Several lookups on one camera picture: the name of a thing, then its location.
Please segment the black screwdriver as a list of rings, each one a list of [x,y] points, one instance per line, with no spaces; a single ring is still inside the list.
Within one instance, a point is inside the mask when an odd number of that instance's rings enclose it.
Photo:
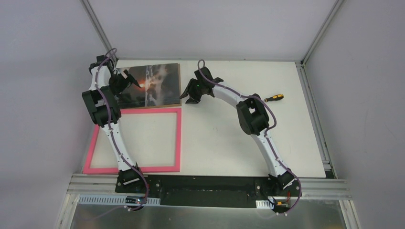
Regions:
[[[283,98],[284,98],[283,94],[276,94],[274,96],[264,99],[264,101],[267,103],[267,102],[279,101],[279,100],[282,100]]]

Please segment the pink photo frame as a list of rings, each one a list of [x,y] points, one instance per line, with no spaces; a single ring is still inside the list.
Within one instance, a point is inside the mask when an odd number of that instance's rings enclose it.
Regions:
[[[123,109],[113,136],[125,159],[147,173],[181,169],[181,108]],[[116,174],[127,164],[118,157],[106,128],[94,126],[84,174]]]

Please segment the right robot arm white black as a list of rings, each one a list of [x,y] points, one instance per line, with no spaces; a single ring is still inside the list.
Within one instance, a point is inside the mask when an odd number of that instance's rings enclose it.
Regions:
[[[276,195],[290,190],[296,176],[281,158],[270,130],[277,124],[274,114],[258,94],[244,95],[223,84],[219,77],[213,78],[207,67],[194,72],[180,98],[188,97],[187,104],[198,104],[203,95],[220,99],[236,109],[238,122],[243,132],[257,144],[269,170],[271,189]]]

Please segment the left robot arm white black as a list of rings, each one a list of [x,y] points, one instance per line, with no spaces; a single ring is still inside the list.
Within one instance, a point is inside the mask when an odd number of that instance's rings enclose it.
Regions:
[[[97,56],[89,71],[91,85],[82,92],[82,99],[92,122],[103,130],[112,146],[118,167],[117,185],[140,193],[145,189],[146,180],[125,146],[120,128],[122,113],[117,102],[124,89],[139,86],[139,83],[127,70],[120,73],[106,54]]]

